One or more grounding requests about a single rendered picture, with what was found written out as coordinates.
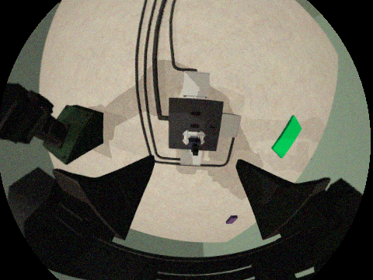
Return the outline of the small purple rectangular block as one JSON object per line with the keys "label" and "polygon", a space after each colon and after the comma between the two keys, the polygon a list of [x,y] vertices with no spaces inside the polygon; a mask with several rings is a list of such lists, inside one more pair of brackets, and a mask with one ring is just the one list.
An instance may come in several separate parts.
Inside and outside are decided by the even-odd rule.
{"label": "small purple rectangular block", "polygon": [[234,221],[236,221],[237,215],[231,215],[231,217],[226,221],[227,224],[233,224]]}

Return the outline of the green rectangular block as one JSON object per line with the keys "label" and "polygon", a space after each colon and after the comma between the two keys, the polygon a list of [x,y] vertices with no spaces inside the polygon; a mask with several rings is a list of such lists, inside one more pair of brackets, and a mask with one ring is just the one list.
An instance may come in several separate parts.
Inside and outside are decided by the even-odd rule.
{"label": "green rectangular block", "polygon": [[290,121],[286,124],[286,127],[280,134],[279,138],[277,138],[276,143],[271,148],[279,155],[281,159],[285,156],[285,153],[288,152],[290,146],[292,146],[293,142],[296,140],[296,136],[298,136],[299,132],[301,131],[301,125],[298,123],[298,119],[295,116],[291,116]]}

